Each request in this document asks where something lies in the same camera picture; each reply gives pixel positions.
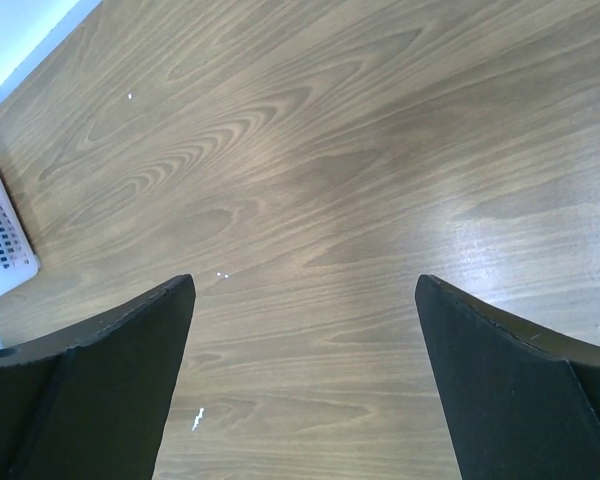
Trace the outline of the white perforated plastic basket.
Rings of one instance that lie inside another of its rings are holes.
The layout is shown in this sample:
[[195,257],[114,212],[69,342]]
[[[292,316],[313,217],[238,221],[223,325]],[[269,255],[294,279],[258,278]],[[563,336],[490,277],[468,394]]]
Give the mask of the white perforated plastic basket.
[[32,279],[39,271],[39,260],[28,242],[25,231],[18,219],[17,213],[0,176],[0,205],[6,210],[8,217],[15,224],[16,232],[24,243],[24,250],[30,260],[28,265],[16,267],[14,270],[0,272],[0,297]]

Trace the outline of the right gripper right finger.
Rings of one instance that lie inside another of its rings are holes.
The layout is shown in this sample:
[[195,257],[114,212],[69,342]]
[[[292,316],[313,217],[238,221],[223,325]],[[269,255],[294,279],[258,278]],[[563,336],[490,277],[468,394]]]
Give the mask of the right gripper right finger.
[[433,275],[417,313],[464,479],[600,479],[600,347]]

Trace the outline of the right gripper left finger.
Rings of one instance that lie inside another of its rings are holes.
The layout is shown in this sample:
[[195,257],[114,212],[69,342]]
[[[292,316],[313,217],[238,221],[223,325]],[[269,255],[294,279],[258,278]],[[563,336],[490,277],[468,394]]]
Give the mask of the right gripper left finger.
[[0,349],[0,479],[149,479],[195,304],[176,276]]

